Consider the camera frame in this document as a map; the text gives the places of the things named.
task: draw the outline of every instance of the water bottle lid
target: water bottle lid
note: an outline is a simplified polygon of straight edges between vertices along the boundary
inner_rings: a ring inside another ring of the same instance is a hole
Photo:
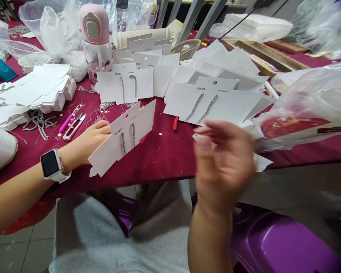
[[[105,8],[97,4],[85,4],[80,9],[80,32],[90,44],[109,42],[109,17]]]

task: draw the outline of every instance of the cable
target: cable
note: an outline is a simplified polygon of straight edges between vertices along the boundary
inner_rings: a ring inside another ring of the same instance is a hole
[[[225,35],[227,35],[230,31],[232,31],[234,28],[236,28],[238,25],[240,25],[241,24],[241,22],[242,21],[244,21],[246,18],[248,18],[248,16],[250,15],[250,14],[252,14],[254,11],[256,11],[258,8],[259,8],[259,6],[261,6],[264,2],[265,2],[266,0],[264,0],[263,2],[261,2],[259,5],[257,5],[247,16],[245,16],[240,22],[238,22],[236,25],[234,25],[228,32],[226,32],[224,35],[222,35],[220,38],[218,38],[218,40],[219,41],[221,41],[221,39],[223,38],[223,37],[225,37]]]

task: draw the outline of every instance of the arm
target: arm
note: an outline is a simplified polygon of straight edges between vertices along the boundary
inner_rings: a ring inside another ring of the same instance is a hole
[[[88,164],[87,158],[100,146],[111,132],[107,121],[89,127],[82,135],[59,149],[63,173]],[[55,183],[44,179],[40,163],[0,185],[0,234],[24,212],[33,206]]]
[[[188,236],[191,273],[232,273],[232,212],[254,171],[252,138],[231,123],[206,121],[195,129],[198,202]]]

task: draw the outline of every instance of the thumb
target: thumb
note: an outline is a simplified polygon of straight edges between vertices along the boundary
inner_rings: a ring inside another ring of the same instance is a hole
[[[209,136],[200,135],[195,144],[197,178],[202,180],[217,179],[212,142]]]

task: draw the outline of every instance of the watch face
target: watch face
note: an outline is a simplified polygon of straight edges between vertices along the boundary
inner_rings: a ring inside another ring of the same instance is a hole
[[[41,157],[42,168],[44,177],[50,177],[54,173],[59,171],[56,154],[54,151],[50,151]]]

